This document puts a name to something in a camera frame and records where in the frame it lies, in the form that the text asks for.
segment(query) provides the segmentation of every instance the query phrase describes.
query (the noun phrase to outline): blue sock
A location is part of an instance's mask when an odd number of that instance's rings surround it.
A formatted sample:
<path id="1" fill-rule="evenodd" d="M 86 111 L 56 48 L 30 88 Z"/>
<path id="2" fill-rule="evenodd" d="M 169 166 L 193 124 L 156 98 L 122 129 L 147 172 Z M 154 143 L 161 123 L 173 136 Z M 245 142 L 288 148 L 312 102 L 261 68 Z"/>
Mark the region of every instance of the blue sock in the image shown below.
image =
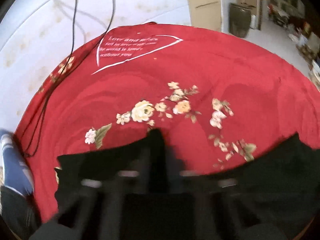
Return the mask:
<path id="1" fill-rule="evenodd" d="M 33 193 L 34 183 L 30 169 L 13 143 L 12 136 L 0 130 L 3 156 L 4 186 L 26 197 Z"/>

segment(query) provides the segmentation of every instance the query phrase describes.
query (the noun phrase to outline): floor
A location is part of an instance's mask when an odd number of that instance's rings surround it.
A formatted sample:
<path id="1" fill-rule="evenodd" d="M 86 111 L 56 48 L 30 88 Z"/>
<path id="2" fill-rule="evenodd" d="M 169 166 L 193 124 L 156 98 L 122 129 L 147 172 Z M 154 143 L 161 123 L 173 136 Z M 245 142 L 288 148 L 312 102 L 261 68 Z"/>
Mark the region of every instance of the floor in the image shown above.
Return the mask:
<path id="1" fill-rule="evenodd" d="M 245 39 L 283 58 L 308 77 L 308 63 L 299 55 L 295 43 L 282 27 L 265 20 L 261 31 L 251 29 Z"/>

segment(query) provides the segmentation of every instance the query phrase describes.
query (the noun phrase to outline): trash can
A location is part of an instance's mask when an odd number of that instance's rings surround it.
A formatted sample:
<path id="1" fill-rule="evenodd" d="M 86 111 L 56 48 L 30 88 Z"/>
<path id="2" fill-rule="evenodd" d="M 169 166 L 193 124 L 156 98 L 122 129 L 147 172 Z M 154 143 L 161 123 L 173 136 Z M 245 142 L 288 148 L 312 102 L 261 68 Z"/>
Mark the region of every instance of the trash can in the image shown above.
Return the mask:
<path id="1" fill-rule="evenodd" d="M 245 38 L 250 29 L 251 10 L 245 5 L 229 4 L 229 32 L 239 38 Z"/>

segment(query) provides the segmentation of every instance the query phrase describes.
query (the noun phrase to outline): red fabric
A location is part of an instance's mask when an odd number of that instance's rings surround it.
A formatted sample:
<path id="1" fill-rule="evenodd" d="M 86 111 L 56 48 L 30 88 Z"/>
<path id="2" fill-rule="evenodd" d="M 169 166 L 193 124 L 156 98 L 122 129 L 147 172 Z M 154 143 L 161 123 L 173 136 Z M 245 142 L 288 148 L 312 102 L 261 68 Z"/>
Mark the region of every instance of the red fabric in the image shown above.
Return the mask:
<path id="1" fill-rule="evenodd" d="M 150 38 L 142 43 L 155 44 L 127 46 L 141 48 L 130 52 L 107 50 L 116 46 L 106 45 L 107 42 L 130 43 L 113 41 L 112 38 L 138 40 L 131 44 Z M 156 111 L 151 118 L 190 170 L 214 173 L 246 162 L 239 154 L 226 161 L 226 152 L 213 145 L 213 141 L 208 139 L 210 134 L 220 136 L 225 142 L 244 139 L 246 143 L 255 144 L 255 158 L 295 132 L 306 144 L 313 148 L 320 147 L 319 92 L 296 68 L 261 47 L 201 28 L 179 25 L 123 26 L 111 30 L 104 37 L 100 45 L 99 66 L 95 48 L 77 67 L 98 39 L 74 53 L 73 66 L 68 70 L 74 71 L 63 75 L 65 80 L 52 94 L 38 152 L 28 158 L 35 178 L 34 196 L 43 221 L 47 221 L 57 210 L 54 192 L 58 185 L 53 170 L 59 166 L 57 156 L 95 150 L 94 144 L 84 142 L 86 132 L 92 127 L 98 129 L 109 123 L 112 123 L 112 128 L 103 139 L 101 149 L 125 145 L 145 137 L 147 122 L 131 120 L 124 125 L 116 124 L 116 115 L 131 111 L 142 100 L 153 105 L 160 103 L 173 91 L 169 89 L 168 82 L 178 82 L 182 89 L 196 85 L 199 90 L 199 93 L 189 96 L 192 113 L 201 112 L 196 114 L 195 123 L 183 114 L 174 114 L 172 108 L 175 103 L 168 101 L 165 103 L 171 109 L 167 113 L 172 114 L 173 118 L 158 117 L 159 112 Z M 179 42 L 156 50 L 176 41 Z M 132 55 L 101 56 L 108 53 Z M 106 65 L 133 57 L 137 58 L 93 74 Z M 44 91 L 34 96 L 16 130 L 23 149 L 28 146 L 45 93 L 51 85 L 51 78 L 48 78 Z M 210 125 L 214 111 L 213 98 L 228 101 L 234 113 L 229 116 L 224 112 L 227 118 L 222 120 L 221 130 Z M 22 136 L 30 120 L 31 125 Z M 37 138 L 31 145 L 31 151 L 35 149 L 36 142 Z"/>

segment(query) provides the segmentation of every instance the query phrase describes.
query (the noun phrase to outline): black cable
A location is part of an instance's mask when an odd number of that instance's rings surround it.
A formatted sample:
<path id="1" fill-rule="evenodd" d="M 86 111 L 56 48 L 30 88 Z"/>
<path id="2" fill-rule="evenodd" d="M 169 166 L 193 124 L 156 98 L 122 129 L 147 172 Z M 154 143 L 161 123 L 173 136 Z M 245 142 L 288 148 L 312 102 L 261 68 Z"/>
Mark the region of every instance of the black cable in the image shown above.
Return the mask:
<path id="1" fill-rule="evenodd" d="M 86 59 L 86 57 L 94 50 L 95 47 L 97 47 L 101 40 L 104 38 L 104 36 L 107 34 L 107 32 L 109 31 L 110 29 L 110 26 L 112 24 L 112 21 L 113 21 L 113 18 L 114 18 L 114 15 L 115 15 L 115 11 L 116 11 L 116 0 L 112 0 L 112 15 L 111 15 L 111 19 L 110 19 L 110 22 L 109 22 L 109 25 L 106 29 L 106 31 L 102 34 L 102 37 L 99 39 L 99 41 L 95 44 L 95 46 L 84 56 L 84 58 L 78 63 L 78 65 L 72 70 L 70 71 L 67 76 L 65 77 L 64 80 L 62 80 L 61 82 L 59 82 L 60 80 L 60 77 L 62 76 L 62 73 L 64 72 L 65 68 L 67 67 L 69 61 L 70 61 L 70 58 L 72 56 L 72 53 L 73 53 L 73 50 L 74 50 L 74 43 L 75 43 L 75 19 L 76 19 L 76 10 L 77 10 L 77 5 L 78 5 L 78 0 L 75 0 L 75 9 L 74 9 L 74 14 L 73 14 L 73 20 L 72 20 L 72 47 L 71 47 L 71 53 L 70 55 L 68 56 L 68 60 L 66 62 L 66 64 L 64 65 L 59 77 L 57 78 L 55 84 L 52 86 L 51 89 L 48 90 L 47 92 L 47 97 L 45 99 L 45 102 L 44 102 L 44 105 L 43 105 L 43 108 L 41 110 L 41 113 L 38 117 L 38 120 L 36 122 L 36 127 L 33 131 L 33 134 L 32 134 L 32 137 L 31 137 L 31 140 L 27 146 L 27 148 L 25 150 L 23 150 L 24 152 L 24 156 L 25 157 L 33 157 L 35 155 L 35 153 L 37 152 L 38 148 L 39 148 L 39 143 L 40 143 L 40 135 L 41 135 L 41 131 L 42 131 L 42 126 L 43 126 L 43 122 L 44 122 L 44 117 L 45 117 L 45 112 L 46 112 L 46 108 L 47 108 L 47 105 L 48 105 L 48 102 L 49 102 L 49 99 L 52 95 L 52 93 L 55 91 L 55 89 L 74 71 L 76 70 L 76 68 L 78 68 L 78 66 Z M 32 116 L 32 118 L 30 119 L 30 122 L 27 124 L 25 130 L 23 131 L 22 133 L 22 136 L 24 136 L 25 132 L 27 131 L 29 125 L 31 124 L 32 122 L 32 119 L 33 119 L 34 116 Z M 36 145 L 36 149 L 34 150 L 34 152 L 32 154 L 29 154 L 27 153 L 27 151 L 29 150 L 31 144 L 32 144 L 32 141 L 33 141 L 33 138 L 34 138 L 34 135 L 36 133 L 36 129 L 38 127 L 38 124 L 39 124 L 39 121 L 41 119 L 41 123 L 40 123 L 40 128 L 39 128 L 39 135 L 38 135 L 38 141 L 37 141 L 37 145 Z"/>

